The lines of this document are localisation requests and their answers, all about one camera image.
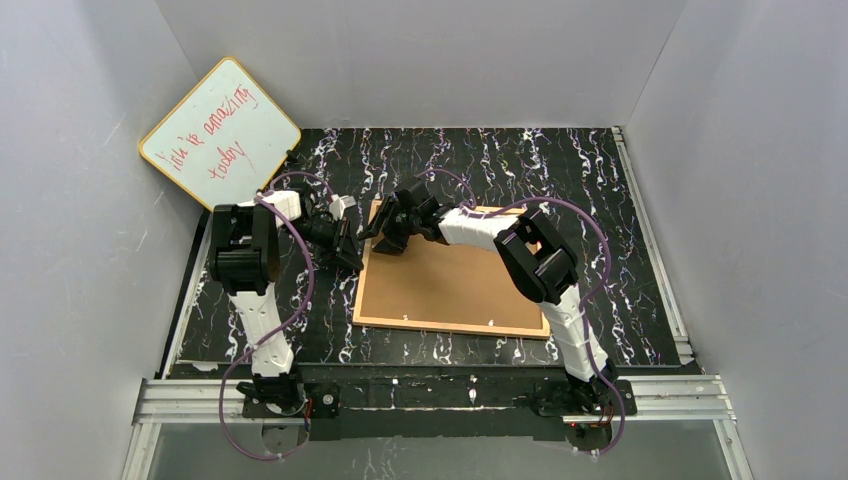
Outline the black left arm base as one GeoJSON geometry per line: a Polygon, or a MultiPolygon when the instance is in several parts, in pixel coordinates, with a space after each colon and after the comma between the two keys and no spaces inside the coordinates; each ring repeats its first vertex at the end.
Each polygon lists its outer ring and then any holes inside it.
{"type": "Polygon", "coordinates": [[[293,378],[242,381],[245,418],[332,419],[340,409],[340,387],[329,383],[306,383],[293,378]]]}

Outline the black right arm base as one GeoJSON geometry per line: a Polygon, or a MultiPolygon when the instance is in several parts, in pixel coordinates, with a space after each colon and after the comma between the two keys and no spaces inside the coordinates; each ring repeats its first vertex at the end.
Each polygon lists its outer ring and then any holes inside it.
{"type": "Polygon", "coordinates": [[[601,381],[591,383],[580,381],[544,381],[537,382],[527,395],[530,408],[542,417],[594,415],[599,418],[603,411],[626,416],[635,415],[638,407],[632,384],[626,380],[616,380],[613,389],[601,381]]]}

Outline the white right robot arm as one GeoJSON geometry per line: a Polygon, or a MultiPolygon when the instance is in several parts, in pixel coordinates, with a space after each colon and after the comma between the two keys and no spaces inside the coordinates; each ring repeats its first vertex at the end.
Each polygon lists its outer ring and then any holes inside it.
{"type": "Polygon", "coordinates": [[[516,289],[537,304],[550,322],[566,373],[584,383],[610,384],[614,368],[585,312],[588,300],[601,288],[579,293],[577,255],[540,209],[542,203],[574,212],[595,231],[603,254],[610,253],[597,222],[565,200],[533,196],[480,212],[465,203],[440,202],[420,179],[410,180],[383,200],[359,237],[379,237],[373,250],[392,255],[403,253],[416,235],[497,253],[516,289]]]}

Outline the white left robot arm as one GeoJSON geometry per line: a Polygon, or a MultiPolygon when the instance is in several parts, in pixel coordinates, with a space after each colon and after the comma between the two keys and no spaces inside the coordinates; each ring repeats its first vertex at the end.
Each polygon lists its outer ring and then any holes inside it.
{"type": "Polygon", "coordinates": [[[295,358],[276,304],[279,230],[288,229],[304,248],[313,246],[323,264],[353,272],[363,268],[355,199],[332,194],[326,208],[316,201],[316,192],[300,183],[213,210],[208,271],[236,308],[251,349],[252,374],[260,378],[289,374],[295,358]]]}

